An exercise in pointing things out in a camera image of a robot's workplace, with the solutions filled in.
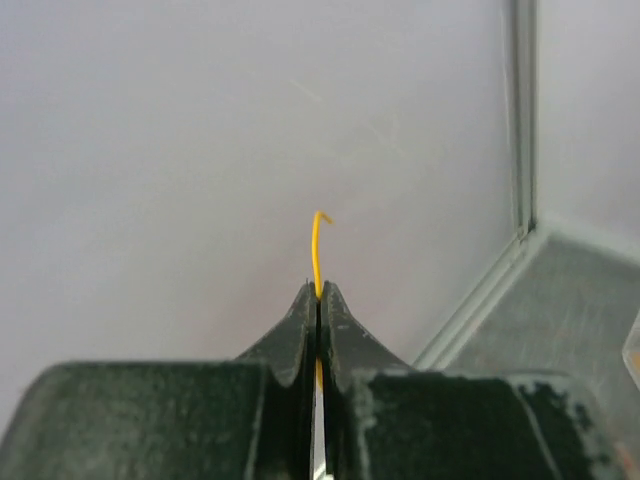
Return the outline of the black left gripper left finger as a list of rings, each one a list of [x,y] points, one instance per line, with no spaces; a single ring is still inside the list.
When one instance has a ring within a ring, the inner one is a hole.
[[[5,479],[309,479],[317,299],[231,360],[77,361],[44,370],[1,442]]]

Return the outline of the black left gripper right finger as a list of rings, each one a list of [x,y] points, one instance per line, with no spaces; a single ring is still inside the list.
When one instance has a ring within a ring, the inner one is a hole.
[[[593,395],[554,371],[417,370],[322,296],[326,468],[336,479],[625,479]]]

